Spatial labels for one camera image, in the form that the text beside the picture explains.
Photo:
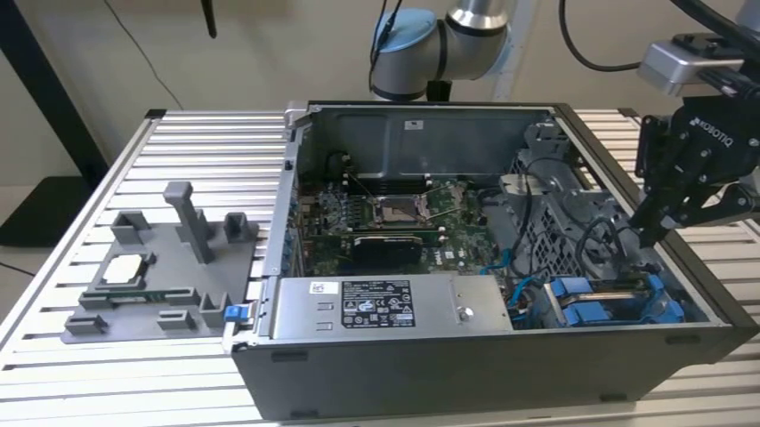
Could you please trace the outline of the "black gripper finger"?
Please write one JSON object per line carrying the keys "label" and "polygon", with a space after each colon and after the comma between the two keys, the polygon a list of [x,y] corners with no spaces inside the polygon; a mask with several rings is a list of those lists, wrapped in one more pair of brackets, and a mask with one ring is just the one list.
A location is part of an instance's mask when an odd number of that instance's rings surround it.
{"label": "black gripper finger", "polygon": [[[671,134],[666,131],[644,131],[639,138],[636,176],[644,180],[644,196],[652,190],[664,189],[678,193],[678,200],[687,200],[688,196],[706,187],[700,182],[698,173],[704,161],[690,160],[687,156],[695,154],[688,151],[690,135],[683,132]],[[640,203],[629,224],[640,229]]]}
{"label": "black gripper finger", "polygon": [[742,183],[730,184],[720,200],[706,205],[712,187],[699,188],[695,195],[679,201],[678,193],[652,190],[640,203],[640,246],[652,247],[675,229],[718,226],[759,218],[759,191]]}

